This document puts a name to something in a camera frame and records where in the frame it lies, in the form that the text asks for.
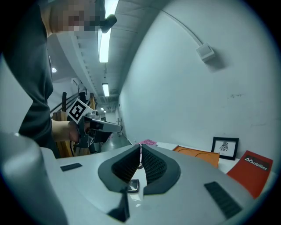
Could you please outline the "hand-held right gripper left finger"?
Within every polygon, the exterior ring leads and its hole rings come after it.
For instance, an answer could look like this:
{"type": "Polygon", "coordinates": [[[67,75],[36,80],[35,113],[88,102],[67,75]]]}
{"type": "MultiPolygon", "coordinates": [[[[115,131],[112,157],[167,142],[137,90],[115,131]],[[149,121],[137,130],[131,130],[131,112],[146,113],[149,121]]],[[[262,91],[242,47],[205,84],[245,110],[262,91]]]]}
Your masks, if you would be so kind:
{"type": "Polygon", "coordinates": [[[130,217],[122,223],[107,213],[116,208],[121,193],[109,191],[98,176],[102,162],[130,146],[93,155],[55,159],[50,149],[42,148],[51,185],[62,204],[67,225],[142,225],[136,214],[141,202],[128,198],[130,217]]]}

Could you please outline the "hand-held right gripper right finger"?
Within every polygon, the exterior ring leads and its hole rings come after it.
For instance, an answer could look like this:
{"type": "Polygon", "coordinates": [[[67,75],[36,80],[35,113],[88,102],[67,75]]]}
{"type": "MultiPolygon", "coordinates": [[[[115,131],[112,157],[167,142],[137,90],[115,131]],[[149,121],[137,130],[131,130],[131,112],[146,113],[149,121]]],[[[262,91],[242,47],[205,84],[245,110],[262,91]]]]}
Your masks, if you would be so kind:
{"type": "Polygon", "coordinates": [[[201,159],[144,145],[142,164],[143,225],[241,225],[255,209],[249,191],[201,159]]]}

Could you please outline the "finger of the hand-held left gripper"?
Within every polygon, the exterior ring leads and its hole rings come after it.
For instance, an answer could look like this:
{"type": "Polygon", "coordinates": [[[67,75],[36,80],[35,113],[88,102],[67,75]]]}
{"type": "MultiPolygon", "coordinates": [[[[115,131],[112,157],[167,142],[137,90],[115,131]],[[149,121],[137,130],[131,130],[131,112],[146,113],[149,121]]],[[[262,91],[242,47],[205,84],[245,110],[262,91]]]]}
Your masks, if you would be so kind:
{"type": "Polygon", "coordinates": [[[90,129],[97,130],[100,132],[121,132],[122,126],[115,124],[115,123],[103,121],[103,120],[91,119],[90,120],[90,129]]]}
{"type": "Polygon", "coordinates": [[[92,138],[93,143],[105,143],[112,132],[90,131],[89,137],[92,138]]]}

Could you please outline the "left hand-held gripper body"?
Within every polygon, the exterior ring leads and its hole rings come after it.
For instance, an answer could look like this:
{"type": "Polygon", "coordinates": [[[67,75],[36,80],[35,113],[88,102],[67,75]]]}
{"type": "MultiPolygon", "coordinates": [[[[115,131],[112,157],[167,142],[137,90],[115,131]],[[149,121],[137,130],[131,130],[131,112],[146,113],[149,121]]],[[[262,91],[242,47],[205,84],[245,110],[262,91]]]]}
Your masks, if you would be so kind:
{"type": "Polygon", "coordinates": [[[99,113],[77,98],[71,106],[68,115],[75,122],[78,131],[79,141],[75,143],[71,142],[70,144],[72,154],[76,154],[77,148],[88,148],[94,143],[97,131],[94,129],[91,130],[90,126],[87,127],[85,124],[90,125],[92,119],[98,120],[99,113]]]}

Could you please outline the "orange leather tray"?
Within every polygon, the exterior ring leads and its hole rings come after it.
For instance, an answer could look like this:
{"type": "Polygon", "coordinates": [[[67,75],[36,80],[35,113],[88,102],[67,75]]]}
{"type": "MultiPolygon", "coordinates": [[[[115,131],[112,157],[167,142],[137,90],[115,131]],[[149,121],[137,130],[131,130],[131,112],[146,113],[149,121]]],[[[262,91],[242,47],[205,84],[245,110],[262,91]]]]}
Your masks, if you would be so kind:
{"type": "Polygon", "coordinates": [[[208,162],[209,164],[213,165],[215,168],[218,168],[219,158],[220,158],[219,153],[195,150],[191,148],[182,147],[179,145],[173,148],[173,151],[202,159],[208,162]]]}

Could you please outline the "small square dark box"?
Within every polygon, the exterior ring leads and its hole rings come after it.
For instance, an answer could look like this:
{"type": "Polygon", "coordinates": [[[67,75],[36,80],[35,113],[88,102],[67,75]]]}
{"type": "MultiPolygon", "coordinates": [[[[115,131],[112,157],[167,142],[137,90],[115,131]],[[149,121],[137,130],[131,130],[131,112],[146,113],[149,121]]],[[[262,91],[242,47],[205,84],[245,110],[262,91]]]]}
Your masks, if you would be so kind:
{"type": "Polygon", "coordinates": [[[131,179],[127,186],[128,193],[138,193],[140,188],[140,182],[138,179],[131,179]]]}

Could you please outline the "person's left forearm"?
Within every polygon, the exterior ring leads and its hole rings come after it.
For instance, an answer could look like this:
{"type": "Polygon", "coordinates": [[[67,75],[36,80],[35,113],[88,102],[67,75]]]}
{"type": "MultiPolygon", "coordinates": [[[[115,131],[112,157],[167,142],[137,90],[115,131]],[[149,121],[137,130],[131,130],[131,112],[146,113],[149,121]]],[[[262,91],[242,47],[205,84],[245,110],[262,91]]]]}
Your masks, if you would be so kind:
{"type": "Polygon", "coordinates": [[[79,141],[77,124],[73,121],[55,121],[52,122],[52,137],[55,142],[79,141]]]}

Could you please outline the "white curved table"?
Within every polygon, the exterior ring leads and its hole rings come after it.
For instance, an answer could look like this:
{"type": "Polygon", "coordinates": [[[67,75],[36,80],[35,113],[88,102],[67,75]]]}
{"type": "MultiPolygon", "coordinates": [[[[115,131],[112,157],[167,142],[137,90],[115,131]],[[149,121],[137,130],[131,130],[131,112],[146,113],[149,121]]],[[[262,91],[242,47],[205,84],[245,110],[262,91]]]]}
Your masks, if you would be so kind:
{"type": "MultiPolygon", "coordinates": [[[[168,149],[168,150],[173,150],[174,148],[177,147],[176,144],[164,143],[164,142],[158,142],[157,146],[160,147],[160,148],[168,149]]],[[[239,159],[235,159],[234,161],[219,159],[218,169],[226,174],[234,165],[236,165],[236,163],[238,161],[239,161],[239,159]]],[[[139,180],[139,192],[128,194],[129,206],[132,207],[133,209],[135,209],[142,204],[143,188],[147,184],[144,168],[138,167],[138,169],[136,170],[132,179],[138,179],[139,180]]],[[[265,186],[262,190],[262,193],[272,189],[274,183],[276,182],[276,179],[277,179],[277,174],[274,173],[273,171],[271,171],[268,178],[267,178],[265,186]]]]}

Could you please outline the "pink book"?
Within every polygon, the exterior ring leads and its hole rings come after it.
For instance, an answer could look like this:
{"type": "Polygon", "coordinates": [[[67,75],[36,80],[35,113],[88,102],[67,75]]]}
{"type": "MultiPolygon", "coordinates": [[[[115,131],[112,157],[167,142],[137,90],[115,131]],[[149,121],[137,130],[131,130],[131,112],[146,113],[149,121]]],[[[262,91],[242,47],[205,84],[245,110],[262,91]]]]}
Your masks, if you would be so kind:
{"type": "Polygon", "coordinates": [[[150,139],[146,139],[142,142],[139,142],[138,145],[140,144],[145,144],[145,145],[151,145],[151,146],[157,146],[157,142],[153,141],[153,140],[150,140],[150,139]]]}

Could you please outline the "red book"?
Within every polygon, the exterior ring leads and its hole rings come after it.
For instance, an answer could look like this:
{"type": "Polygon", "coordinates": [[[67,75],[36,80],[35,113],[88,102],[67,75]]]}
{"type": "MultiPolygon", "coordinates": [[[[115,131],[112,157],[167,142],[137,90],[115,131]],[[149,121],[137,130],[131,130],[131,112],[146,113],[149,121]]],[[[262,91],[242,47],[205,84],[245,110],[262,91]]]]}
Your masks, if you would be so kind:
{"type": "Polygon", "coordinates": [[[241,159],[227,172],[227,175],[240,183],[255,199],[257,198],[270,175],[273,160],[246,151],[241,159]]]}

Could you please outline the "person's black shirt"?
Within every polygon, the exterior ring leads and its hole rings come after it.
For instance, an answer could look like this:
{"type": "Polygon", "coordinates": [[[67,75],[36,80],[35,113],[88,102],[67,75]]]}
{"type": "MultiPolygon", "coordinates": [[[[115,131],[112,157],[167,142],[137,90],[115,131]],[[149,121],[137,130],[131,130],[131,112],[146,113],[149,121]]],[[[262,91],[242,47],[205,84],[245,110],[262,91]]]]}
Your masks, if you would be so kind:
{"type": "Polygon", "coordinates": [[[32,99],[19,134],[33,139],[40,147],[53,151],[60,158],[52,137],[52,122],[48,98],[53,92],[50,57],[47,51],[47,33],[40,7],[31,6],[13,29],[4,57],[21,87],[32,99]]]}

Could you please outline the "long ceiling light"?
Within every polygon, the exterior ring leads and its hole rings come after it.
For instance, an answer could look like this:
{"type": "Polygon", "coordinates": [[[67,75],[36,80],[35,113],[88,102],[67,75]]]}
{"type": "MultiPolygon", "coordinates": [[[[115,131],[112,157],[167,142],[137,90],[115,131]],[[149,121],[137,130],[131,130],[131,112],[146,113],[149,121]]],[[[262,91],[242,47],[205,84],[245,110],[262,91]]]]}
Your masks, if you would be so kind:
{"type": "MultiPolygon", "coordinates": [[[[116,9],[119,3],[119,0],[101,0],[103,3],[102,11],[102,21],[107,18],[110,14],[116,13],[116,9]]],[[[108,63],[109,59],[109,43],[110,35],[112,28],[107,33],[102,33],[100,27],[98,30],[98,53],[99,53],[99,62],[108,63]]]]}

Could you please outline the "black picture frame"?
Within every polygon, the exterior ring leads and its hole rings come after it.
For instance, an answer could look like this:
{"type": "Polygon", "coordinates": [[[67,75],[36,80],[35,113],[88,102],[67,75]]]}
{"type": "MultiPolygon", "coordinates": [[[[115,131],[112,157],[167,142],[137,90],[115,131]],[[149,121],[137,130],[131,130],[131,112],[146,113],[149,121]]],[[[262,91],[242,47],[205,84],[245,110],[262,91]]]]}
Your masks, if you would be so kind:
{"type": "Polygon", "coordinates": [[[235,160],[239,138],[213,137],[211,152],[218,153],[220,159],[235,160]]]}

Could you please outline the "white wall junction box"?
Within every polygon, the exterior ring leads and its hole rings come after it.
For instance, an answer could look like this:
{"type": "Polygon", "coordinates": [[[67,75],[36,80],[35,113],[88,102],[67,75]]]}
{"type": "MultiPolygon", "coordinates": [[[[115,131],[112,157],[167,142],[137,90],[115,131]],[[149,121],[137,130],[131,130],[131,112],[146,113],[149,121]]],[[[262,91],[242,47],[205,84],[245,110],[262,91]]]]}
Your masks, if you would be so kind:
{"type": "Polygon", "coordinates": [[[215,52],[208,43],[199,46],[196,51],[203,62],[207,62],[215,57],[215,52]]]}

